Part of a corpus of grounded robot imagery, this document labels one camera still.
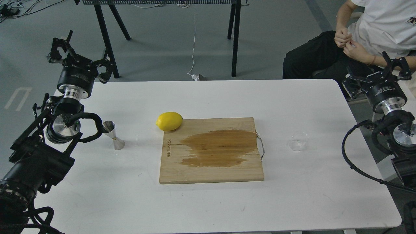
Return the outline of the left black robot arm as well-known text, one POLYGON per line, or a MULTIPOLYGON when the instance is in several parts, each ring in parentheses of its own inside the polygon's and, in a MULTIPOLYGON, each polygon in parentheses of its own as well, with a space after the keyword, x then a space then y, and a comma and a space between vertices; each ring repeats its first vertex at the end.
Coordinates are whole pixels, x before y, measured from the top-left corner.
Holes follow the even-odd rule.
POLYGON ((58 234, 50 225, 54 210, 35 208, 34 199, 64 179, 74 165, 71 153, 78 143, 103 134, 101 118, 85 112, 81 100, 91 96, 95 79, 109 81, 115 64, 109 48, 96 61, 77 54, 70 45, 72 33, 66 39, 54 38, 47 57, 62 65, 57 84, 61 96, 46 94, 41 106, 34 105, 35 120, 12 144, 9 161, 14 165, 0 185, 2 234, 20 234, 25 228, 58 234))

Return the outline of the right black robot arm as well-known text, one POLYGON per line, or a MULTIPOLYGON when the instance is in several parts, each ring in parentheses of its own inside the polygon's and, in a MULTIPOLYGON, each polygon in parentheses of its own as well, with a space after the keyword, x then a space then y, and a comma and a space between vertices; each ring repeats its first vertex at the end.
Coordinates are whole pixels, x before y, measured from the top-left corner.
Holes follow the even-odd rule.
POLYGON ((411 112, 402 107, 407 97, 397 83, 400 80, 410 80, 410 67, 404 57, 389 58, 386 52, 382 53, 386 61, 383 71, 365 75, 356 72, 356 65, 349 63, 346 79, 343 80, 344 89, 352 99, 361 91, 367 98, 374 113, 383 114, 377 121, 365 120, 353 126, 345 135, 341 145, 341 152, 346 163, 359 174, 372 179, 379 184, 397 190, 415 193, 415 120, 411 112), (397 174, 400 184, 377 179, 359 169, 348 158, 345 152, 345 142, 348 136, 360 126, 371 130, 373 145, 387 155, 393 155, 392 166, 397 174))

